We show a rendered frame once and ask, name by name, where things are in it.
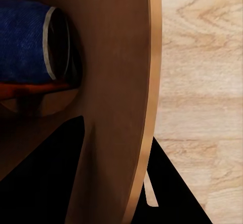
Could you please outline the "can of soda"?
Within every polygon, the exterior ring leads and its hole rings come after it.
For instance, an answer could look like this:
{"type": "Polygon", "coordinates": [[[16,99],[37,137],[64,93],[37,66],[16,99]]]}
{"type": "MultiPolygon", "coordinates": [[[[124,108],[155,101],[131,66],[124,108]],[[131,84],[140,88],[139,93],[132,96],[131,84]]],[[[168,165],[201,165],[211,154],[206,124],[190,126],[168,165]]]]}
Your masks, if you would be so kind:
{"type": "Polygon", "coordinates": [[[0,0],[0,81],[60,81],[69,57],[69,27],[61,8],[35,0],[0,0]]]}
{"type": "Polygon", "coordinates": [[[60,81],[43,84],[0,81],[0,101],[43,92],[70,88],[80,79],[80,68],[76,49],[70,37],[70,57],[65,77],[60,81]]]}

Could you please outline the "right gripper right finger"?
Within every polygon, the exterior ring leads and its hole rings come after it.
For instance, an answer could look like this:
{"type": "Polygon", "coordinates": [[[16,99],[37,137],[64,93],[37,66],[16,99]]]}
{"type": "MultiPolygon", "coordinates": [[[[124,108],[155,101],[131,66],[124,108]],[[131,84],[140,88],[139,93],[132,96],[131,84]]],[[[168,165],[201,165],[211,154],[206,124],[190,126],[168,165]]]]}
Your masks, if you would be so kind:
{"type": "Polygon", "coordinates": [[[154,137],[147,172],[159,207],[147,204],[143,183],[131,224],[213,224],[154,137]]]}

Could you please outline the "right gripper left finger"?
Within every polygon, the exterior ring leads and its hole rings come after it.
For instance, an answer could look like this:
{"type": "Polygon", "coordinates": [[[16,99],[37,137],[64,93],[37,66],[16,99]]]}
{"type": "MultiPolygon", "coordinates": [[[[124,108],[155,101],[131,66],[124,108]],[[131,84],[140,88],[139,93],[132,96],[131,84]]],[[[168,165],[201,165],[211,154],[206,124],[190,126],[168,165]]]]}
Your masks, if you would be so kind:
{"type": "Polygon", "coordinates": [[[67,120],[0,181],[0,224],[64,224],[85,135],[67,120]]]}

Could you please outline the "trash can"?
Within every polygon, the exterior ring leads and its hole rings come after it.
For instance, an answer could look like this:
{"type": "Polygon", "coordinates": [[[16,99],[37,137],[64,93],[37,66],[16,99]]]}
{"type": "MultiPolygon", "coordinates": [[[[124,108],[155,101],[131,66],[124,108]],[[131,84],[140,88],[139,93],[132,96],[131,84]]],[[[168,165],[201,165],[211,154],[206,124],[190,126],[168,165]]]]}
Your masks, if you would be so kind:
{"type": "Polygon", "coordinates": [[[80,68],[70,88],[0,101],[0,181],[67,120],[85,135],[64,224],[131,224],[154,136],[161,0],[35,0],[64,12],[80,68]]]}

